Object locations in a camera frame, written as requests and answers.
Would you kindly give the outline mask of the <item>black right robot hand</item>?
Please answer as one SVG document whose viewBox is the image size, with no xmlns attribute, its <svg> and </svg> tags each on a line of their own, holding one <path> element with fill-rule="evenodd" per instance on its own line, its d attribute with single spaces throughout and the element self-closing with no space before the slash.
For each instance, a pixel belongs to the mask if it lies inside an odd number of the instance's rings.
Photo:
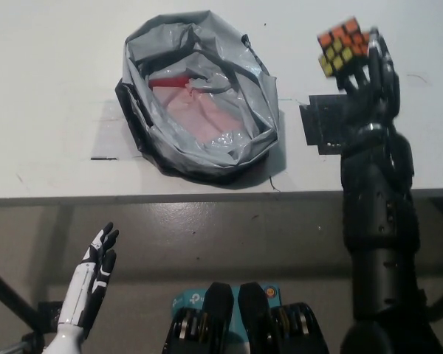
<svg viewBox="0 0 443 354">
<path fill-rule="evenodd" d="M 382 33 L 369 32 L 366 59 L 355 59 L 352 68 L 339 74 L 337 87 L 344 90 L 342 125 L 350 145 L 367 130 L 391 127 L 400 109 L 399 77 Z"/>
</svg>

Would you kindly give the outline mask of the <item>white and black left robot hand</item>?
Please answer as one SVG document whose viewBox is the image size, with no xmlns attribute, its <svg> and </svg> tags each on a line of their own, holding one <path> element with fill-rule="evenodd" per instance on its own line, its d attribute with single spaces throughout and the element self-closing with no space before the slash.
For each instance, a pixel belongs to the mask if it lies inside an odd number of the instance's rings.
<svg viewBox="0 0 443 354">
<path fill-rule="evenodd" d="M 84 333 L 92 329 L 117 259 L 113 246 L 118 235 L 119 231 L 110 222 L 90 243 L 67 289 L 58 320 L 60 325 L 74 325 Z"/>
</svg>

